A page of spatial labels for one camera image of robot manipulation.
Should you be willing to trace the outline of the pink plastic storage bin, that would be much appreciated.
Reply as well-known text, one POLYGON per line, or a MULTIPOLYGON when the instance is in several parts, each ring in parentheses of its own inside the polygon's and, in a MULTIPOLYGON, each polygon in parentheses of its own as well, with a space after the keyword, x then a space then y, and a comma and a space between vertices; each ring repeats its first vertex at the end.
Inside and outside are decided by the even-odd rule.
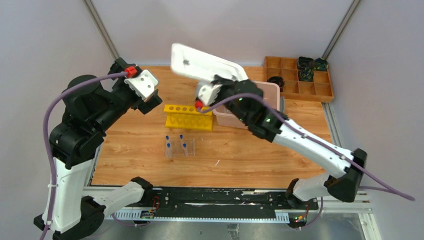
MULTIPOLYGON (((263 100, 270 104, 274 109, 281 109, 280 87, 275 83, 253 81, 256 86, 263 91, 263 100)), ((219 126, 231 127, 238 129, 247 129, 235 115, 233 115, 224 105, 221 105, 212 110, 216 116, 216 121, 219 126)))

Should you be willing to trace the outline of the yellow test tube rack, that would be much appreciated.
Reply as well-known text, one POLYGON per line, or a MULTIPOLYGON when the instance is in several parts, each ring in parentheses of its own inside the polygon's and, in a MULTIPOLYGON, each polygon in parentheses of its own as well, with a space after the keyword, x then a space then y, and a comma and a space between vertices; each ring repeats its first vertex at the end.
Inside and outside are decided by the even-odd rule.
POLYGON ((212 131, 214 118, 211 112, 201 113, 194 106, 166 104, 165 127, 175 129, 212 131))

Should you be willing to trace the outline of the white plastic box lid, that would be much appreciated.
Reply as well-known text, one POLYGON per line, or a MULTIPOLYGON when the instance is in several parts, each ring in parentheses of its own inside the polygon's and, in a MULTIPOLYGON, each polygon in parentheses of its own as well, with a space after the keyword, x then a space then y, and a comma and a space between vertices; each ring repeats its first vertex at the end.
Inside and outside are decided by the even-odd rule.
POLYGON ((177 75, 204 82, 212 82, 215 75, 233 81, 249 78, 241 65, 181 43, 171 45, 170 68, 177 75))

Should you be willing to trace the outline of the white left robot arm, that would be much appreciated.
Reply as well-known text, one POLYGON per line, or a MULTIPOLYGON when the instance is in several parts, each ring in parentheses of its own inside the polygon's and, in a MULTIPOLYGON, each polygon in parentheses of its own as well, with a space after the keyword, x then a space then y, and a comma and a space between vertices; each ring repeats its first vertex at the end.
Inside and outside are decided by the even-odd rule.
POLYGON ((107 130, 130 109, 147 114, 159 106, 158 83, 150 71, 118 58, 105 76, 71 80, 49 105, 43 118, 49 197, 44 213, 33 220, 43 236, 52 231, 54 240, 80 240, 128 205, 159 208, 153 185, 141 177, 104 194, 83 194, 107 130))

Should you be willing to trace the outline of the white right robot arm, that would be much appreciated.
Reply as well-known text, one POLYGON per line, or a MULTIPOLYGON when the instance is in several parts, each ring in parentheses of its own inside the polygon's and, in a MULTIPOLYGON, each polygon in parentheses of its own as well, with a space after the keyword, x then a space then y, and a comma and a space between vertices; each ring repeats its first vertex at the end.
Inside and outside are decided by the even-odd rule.
POLYGON ((311 199, 326 196, 346 203, 355 200, 367 159, 364 150, 338 147, 305 130, 270 107, 263 99, 264 92, 249 79, 234 81, 215 75, 212 85, 219 87, 212 106, 225 106, 257 138, 290 148, 325 170, 321 175, 290 182, 285 192, 290 208, 298 209, 311 199))

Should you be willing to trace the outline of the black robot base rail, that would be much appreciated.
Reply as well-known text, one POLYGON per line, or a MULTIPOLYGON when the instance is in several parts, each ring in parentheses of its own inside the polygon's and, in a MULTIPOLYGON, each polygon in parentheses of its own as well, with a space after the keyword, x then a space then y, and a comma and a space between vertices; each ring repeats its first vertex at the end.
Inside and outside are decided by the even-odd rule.
POLYGON ((282 223, 303 227, 318 210, 316 198, 290 205, 284 189, 161 187, 146 205, 131 204, 124 213, 136 224, 150 221, 282 223))

